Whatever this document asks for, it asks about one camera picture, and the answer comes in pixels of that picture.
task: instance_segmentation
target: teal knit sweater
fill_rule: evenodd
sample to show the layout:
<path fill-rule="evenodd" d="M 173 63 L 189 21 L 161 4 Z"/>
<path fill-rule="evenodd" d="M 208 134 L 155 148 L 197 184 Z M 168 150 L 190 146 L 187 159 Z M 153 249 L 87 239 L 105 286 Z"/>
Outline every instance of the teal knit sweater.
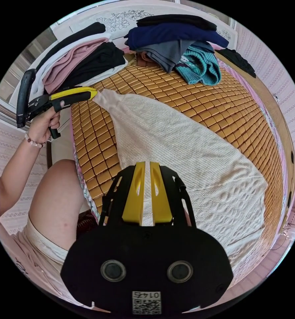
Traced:
<path fill-rule="evenodd" d="M 175 69 L 188 84 L 201 82 L 204 85 L 214 86 L 221 81 L 215 55 L 192 45 L 182 55 Z"/>

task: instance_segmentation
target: yellow clamp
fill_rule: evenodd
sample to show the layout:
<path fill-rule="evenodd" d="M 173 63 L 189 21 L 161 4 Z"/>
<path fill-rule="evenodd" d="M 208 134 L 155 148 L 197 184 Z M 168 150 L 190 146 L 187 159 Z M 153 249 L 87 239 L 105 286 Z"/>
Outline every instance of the yellow clamp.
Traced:
<path fill-rule="evenodd" d="M 153 224 L 169 223 L 172 213 L 168 203 L 159 163 L 150 162 Z M 145 162 L 136 163 L 124 207 L 124 222 L 142 225 L 144 204 Z"/>
<path fill-rule="evenodd" d="M 55 100 L 55 99 L 59 99 L 62 98 L 64 96 L 68 96 L 68 95 L 72 95 L 72 94 L 76 94 L 76 93 L 83 93 L 83 92 L 90 92 L 90 98 L 89 100 L 93 99 L 98 91 L 92 87 L 88 87 L 88 86 L 82 86 L 82 87 L 75 87 L 73 89 L 69 89 L 69 90 L 65 90 L 65 91 L 61 91 L 55 94 L 52 94 L 51 96 L 49 96 L 49 100 Z"/>

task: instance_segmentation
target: navy blue sweater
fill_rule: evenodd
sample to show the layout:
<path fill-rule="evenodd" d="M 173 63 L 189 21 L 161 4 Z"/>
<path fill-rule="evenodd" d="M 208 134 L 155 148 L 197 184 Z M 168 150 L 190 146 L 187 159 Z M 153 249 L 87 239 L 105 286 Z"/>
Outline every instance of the navy blue sweater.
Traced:
<path fill-rule="evenodd" d="M 135 27 L 125 36 L 130 50 L 173 40 L 209 41 L 223 48 L 229 42 L 216 31 L 203 30 L 185 23 L 161 23 L 154 26 Z"/>

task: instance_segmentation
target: hand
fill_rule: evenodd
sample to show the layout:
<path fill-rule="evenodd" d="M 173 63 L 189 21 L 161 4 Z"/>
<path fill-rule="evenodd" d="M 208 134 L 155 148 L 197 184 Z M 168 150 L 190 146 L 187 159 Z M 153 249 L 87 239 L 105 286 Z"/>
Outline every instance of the hand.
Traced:
<path fill-rule="evenodd" d="M 53 107 L 39 114 L 31 122 L 29 138 L 38 144 L 45 143 L 51 136 L 49 128 L 57 129 L 60 126 L 59 120 L 60 112 L 56 113 Z"/>

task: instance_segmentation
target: bracelet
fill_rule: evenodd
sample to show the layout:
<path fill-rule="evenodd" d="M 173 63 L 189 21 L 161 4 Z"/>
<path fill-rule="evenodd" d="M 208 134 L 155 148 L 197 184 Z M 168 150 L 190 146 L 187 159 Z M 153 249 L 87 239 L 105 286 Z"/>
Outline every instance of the bracelet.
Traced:
<path fill-rule="evenodd" d="M 33 146 L 37 146 L 39 148 L 43 147 L 43 144 L 38 144 L 38 143 L 32 141 L 31 138 L 28 136 L 28 133 L 25 134 L 25 139 L 28 141 L 28 143 L 30 143 Z"/>

